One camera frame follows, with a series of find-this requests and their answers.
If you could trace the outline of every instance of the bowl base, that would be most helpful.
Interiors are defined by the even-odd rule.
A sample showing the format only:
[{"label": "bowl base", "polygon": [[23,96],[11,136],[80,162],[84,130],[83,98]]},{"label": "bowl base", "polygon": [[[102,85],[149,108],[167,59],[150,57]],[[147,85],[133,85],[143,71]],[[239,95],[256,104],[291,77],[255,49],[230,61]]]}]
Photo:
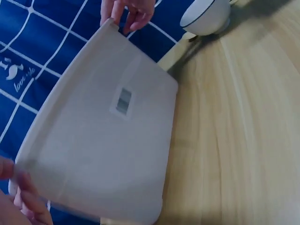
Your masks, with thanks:
[{"label": "bowl base", "polygon": [[222,25],[222,27],[218,29],[214,34],[220,34],[229,26],[229,24],[230,24],[230,18],[228,18],[226,22]]}]

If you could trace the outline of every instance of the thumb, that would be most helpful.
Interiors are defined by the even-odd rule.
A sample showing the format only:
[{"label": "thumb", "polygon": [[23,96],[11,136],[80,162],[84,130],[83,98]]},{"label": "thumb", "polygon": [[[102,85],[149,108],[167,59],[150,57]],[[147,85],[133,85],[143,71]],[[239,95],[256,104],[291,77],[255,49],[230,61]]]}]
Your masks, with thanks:
[{"label": "thumb", "polygon": [[100,25],[102,25],[108,18],[112,16],[113,4],[114,0],[102,0]]}]

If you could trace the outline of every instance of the blue tablecloth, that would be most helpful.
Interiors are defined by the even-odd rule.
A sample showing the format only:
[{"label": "blue tablecloth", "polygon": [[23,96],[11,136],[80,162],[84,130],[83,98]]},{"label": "blue tablecloth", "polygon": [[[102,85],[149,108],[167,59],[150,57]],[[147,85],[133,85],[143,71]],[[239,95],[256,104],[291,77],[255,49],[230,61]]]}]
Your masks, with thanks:
[{"label": "blue tablecloth", "polygon": [[[193,0],[159,0],[127,38],[159,61],[182,37]],[[100,22],[100,0],[0,0],[0,155],[14,159],[41,105]],[[125,11],[121,26],[127,16]],[[7,182],[0,182],[7,192]],[[51,209],[55,224],[93,224]]]}]

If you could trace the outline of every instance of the blue rim stripe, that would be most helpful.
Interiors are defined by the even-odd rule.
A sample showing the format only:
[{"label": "blue rim stripe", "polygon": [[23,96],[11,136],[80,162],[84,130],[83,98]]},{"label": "blue rim stripe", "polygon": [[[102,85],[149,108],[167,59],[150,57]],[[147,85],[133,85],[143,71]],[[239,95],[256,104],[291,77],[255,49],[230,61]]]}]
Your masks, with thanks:
[{"label": "blue rim stripe", "polygon": [[188,27],[189,25],[191,25],[193,22],[195,22],[196,20],[198,20],[204,13],[206,13],[206,11],[212,6],[212,4],[214,4],[214,2],[215,2],[216,0],[213,0],[212,2],[211,2],[211,4],[210,4],[210,6],[208,6],[207,8],[206,8],[206,10],[200,15],[200,16],[198,16],[196,19],[194,19],[192,22],[190,22],[188,25],[186,25],[186,26],[181,26],[182,28],[185,28],[185,27]]}]

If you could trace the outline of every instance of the wooden table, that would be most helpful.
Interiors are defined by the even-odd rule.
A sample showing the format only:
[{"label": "wooden table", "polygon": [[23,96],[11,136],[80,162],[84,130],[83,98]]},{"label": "wooden table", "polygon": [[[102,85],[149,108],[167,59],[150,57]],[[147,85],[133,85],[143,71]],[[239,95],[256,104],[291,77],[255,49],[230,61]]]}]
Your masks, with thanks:
[{"label": "wooden table", "polygon": [[159,62],[179,92],[158,225],[300,224],[300,0],[231,21]]}]

